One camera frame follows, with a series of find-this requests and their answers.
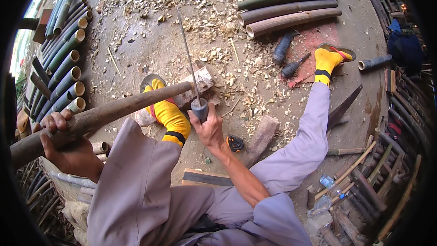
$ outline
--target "man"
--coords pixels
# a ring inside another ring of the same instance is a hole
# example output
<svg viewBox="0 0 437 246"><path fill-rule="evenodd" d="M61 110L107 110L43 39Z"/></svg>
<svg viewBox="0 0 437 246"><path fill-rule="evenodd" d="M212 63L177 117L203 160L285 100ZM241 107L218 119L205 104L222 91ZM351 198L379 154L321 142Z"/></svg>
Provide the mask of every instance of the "man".
<svg viewBox="0 0 437 246"><path fill-rule="evenodd" d="M167 133L162 141L124 122L104 165L85 138L72 151L57 151L47 135L41 142L47 159L62 172L97 183L88 215L90 245L311 245L288 193L317 169L328 150L326 126L329 82L334 67L349 54L318 49L315 83L296 137L250 170L223 139L222 119L209 106L205 123L189 111L199 140L221 163L233 187L170 187L190 123L169 101L146 108ZM155 79L145 91L164 87ZM66 128L70 112L43 120L50 131Z"/></svg>

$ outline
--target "leg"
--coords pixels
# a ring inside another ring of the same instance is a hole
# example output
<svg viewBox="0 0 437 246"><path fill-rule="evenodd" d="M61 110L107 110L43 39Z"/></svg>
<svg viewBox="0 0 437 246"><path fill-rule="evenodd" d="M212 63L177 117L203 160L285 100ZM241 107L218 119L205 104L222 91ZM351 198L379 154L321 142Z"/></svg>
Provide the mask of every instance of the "leg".
<svg viewBox="0 0 437 246"><path fill-rule="evenodd" d="M250 169L270 194L296 189L325 158L329 97L327 85L314 83L296 137ZM207 214L217 223L229 224L251 219L253 209L234 187L220 187L215 188L215 204Z"/></svg>
<svg viewBox="0 0 437 246"><path fill-rule="evenodd" d="M205 213L211 188L170 188L181 150L176 142L146 137L126 119L91 202L90 245L172 245Z"/></svg>

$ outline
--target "yellow sock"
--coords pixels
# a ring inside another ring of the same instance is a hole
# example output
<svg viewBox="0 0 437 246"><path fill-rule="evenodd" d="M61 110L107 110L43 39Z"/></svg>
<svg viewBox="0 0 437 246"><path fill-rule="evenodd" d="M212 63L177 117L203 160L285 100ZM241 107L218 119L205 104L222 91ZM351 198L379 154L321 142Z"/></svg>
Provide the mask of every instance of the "yellow sock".
<svg viewBox="0 0 437 246"><path fill-rule="evenodd" d="M153 90L156 90L165 87L165 85L161 80L154 79L152 81L152 87ZM152 87L147 85L143 92L151 91ZM183 147L191 132L190 122L179 108L169 101L164 100L158 102L154 105L154 108L157 121L162 123L167 129L167 133L162 140L173 141ZM146 107L145 109L153 116L150 107Z"/></svg>
<svg viewBox="0 0 437 246"><path fill-rule="evenodd" d="M352 56L342 52L349 60ZM329 86L332 70L343 61L343 57L338 52L330 52L325 49L317 49L315 57L315 79L314 82L322 82Z"/></svg>

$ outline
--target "water bottle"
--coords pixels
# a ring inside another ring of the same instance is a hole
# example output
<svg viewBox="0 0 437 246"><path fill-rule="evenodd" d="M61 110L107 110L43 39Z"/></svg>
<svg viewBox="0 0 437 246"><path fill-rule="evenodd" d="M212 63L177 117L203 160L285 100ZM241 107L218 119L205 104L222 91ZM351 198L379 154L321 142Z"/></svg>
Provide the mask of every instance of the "water bottle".
<svg viewBox="0 0 437 246"><path fill-rule="evenodd" d="M328 194L324 194L323 196L320 197L320 199L314 204L313 209L308 210L308 212L306 213L306 215L309 218L312 218L314 216L323 214L324 212L328 211L329 208L332 205L332 199L330 196L328 196Z"/></svg>
<svg viewBox="0 0 437 246"><path fill-rule="evenodd" d="M320 183L330 191L332 197L344 198L341 188L335 184L335 181L330 176L322 175L322 177L320 177Z"/></svg>

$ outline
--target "chisel handle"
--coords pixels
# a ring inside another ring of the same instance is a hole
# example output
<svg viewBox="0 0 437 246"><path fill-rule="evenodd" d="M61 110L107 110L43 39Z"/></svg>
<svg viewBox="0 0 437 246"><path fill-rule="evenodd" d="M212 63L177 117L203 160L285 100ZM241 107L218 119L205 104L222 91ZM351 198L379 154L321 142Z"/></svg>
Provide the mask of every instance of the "chisel handle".
<svg viewBox="0 0 437 246"><path fill-rule="evenodd" d="M199 118L200 123L204 123L208 117L208 101L200 98L200 102L202 105L199 105L199 101L194 99L194 101L191 102L191 110Z"/></svg>

